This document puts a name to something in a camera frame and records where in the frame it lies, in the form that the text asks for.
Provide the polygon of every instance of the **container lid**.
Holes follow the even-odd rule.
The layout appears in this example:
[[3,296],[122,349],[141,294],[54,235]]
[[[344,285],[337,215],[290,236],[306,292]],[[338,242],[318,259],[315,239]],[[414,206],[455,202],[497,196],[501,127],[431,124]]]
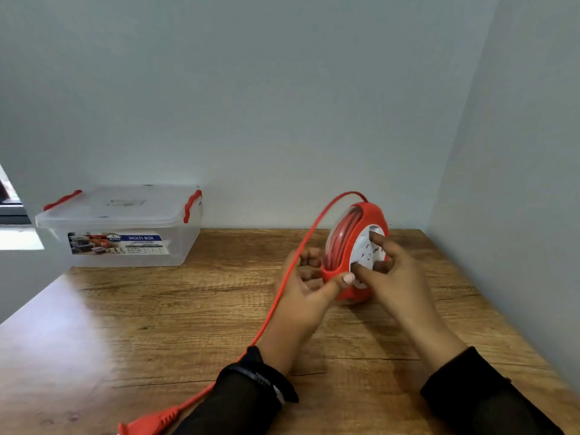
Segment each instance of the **container lid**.
[[[82,192],[36,216],[39,227],[70,224],[170,227],[182,224],[196,185],[126,185]],[[193,207],[201,203],[201,195]]]

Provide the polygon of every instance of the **hand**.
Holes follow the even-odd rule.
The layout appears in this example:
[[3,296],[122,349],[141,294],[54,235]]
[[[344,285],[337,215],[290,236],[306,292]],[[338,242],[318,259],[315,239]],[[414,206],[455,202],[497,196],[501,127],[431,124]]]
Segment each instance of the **hand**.
[[383,235],[371,232],[370,238],[391,261],[377,262],[373,270],[353,264],[352,271],[372,288],[381,305],[407,333],[427,368],[435,372],[468,346],[447,328],[437,312],[421,265]]
[[[274,281],[276,294],[295,253],[294,250],[288,255]],[[284,375],[290,372],[302,345],[320,326],[328,307],[341,290],[354,281],[354,275],[347,272],[323,284],[321,259],[320,249],[302,251],[272,320],[257,344],[264,363]]]

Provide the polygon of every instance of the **wood grain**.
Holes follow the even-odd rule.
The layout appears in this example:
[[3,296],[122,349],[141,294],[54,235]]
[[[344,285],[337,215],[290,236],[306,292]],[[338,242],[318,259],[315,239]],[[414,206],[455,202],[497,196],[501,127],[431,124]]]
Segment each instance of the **wood grain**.
[[[0,433],[112,435],[196,394],[254,336],[304,233],[204,230],[180,267],[69,270],[0,325]],[[579,401],[428,237],[392,236],[423,264],[451,328],[579,434]],[[376,302],[332,307],[292,373],[301,403],[271,433],[446,434],[419,395],[425,379]]]

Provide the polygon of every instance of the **window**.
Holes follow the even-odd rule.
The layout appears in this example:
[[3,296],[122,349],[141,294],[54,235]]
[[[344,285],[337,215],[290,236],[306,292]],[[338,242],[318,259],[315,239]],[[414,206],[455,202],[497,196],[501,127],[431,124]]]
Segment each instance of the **window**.
[[2,166],[0,166],[0,224],[31,224]]

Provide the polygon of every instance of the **black sleeve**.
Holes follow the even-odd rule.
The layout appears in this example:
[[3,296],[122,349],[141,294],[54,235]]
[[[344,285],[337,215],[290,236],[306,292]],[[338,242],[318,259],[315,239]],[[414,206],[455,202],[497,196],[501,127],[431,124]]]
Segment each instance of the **black sleeve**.
[[421,395],[460,435],[564,434],[474,347],[431,375]]
[[221,371],[214,389],[173,435],[263,435],[286,401],[298,402],[294,388],[251,346],[239,363]]

